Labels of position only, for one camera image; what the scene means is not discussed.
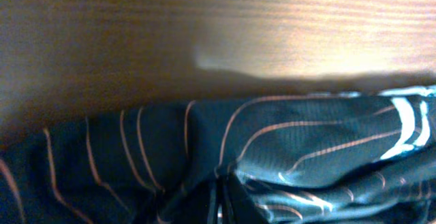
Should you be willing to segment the black orange patterned sports jersey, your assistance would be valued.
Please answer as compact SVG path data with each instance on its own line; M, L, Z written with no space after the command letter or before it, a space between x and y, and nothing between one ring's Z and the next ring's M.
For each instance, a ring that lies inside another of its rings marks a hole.
M2 223L434 223L435 87L153 104L1 153Z

